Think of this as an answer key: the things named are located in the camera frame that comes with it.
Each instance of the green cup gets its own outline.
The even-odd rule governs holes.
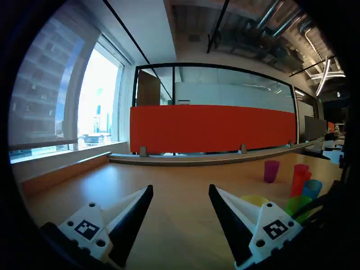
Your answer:
[[[300,208],[304,207],[305,205],[307,205],[309,202],[311,202],[312,199],[308,196],[295,196],[289,199],[288,203],[286,204],[286,209],[285,212],[289,215],[292,216],[294,214],[296,214],[296,212],[298,210],[300,210]],[[299,216],[296,221],[300,224],[302,224],[305,219],[307,219],[307,217],[310,215],[311,211],[308,211],[304,214],[302,214],[301,216]]]

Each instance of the desk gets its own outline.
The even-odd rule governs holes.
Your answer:
[[[46,190],[27,203],[35,222],[62,223],[88,202],[107,208],[152,184],[154,197],[127,260],[127,269],[233,269],[234,259],[208,196],[209,184],[234,194],[259,194],[284,208],[293,166],[308,164],[326,193],[342,170],[329,160],[290,153],[274,183],[263,181],[264,161],[203,167],[106,163]]]

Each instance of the plastic cup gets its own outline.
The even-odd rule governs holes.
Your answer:
[[[260,195],[246,195],[242,196],[241,199],[258,207],[261,207],[264,203],[268,202],[266,198]]]
[[[294,173],[305,174],[309,170],[309,166],[306,164],[296,164],[294,166]]]
[[[280,161],[268,160],[265,161],[264,181],[266,183],[273,183],[280,167]]]
[[[319,193],[321,188],[323,187],[323,183],[321,183],[318,180],[308,180],[304,183],[304,189],[302,190],[303,196],[308,196],[312,200],[315,200]]]
[[[285,212],[289,215],[292,216],[294,214],[296,214],[296,212],[298,210],[300,210],[302,207],[304,207],[305,205],[307,205],[308,203],[310,203],[312,201],[312,199],[308,196],[295,196],[292,197],[288,200],[288,203],[286,204],[286,209]],[[310,211],[302,214],[301,216],[299,216],[298,218],[296,218],[295,220],[302,224],[305,219],[307,219],[307,217],[310,215]]]
[[[297,164],[294,166],[290,197],[300,196],[302,194],[304,183],[311,177],[311,172],[309,172],[308,169],[309,166],[305,164]]]

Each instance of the wooden door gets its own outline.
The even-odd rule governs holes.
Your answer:
[[[160,105],[160,79],[140,70],[136,106],[147,105]]]

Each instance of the yellow cup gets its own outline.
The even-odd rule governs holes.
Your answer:
[[[264,203],[267,203],[268,200],[260,195],[245,195],[241,197],[242,200],[252,203],[258,207],[261,207]]]

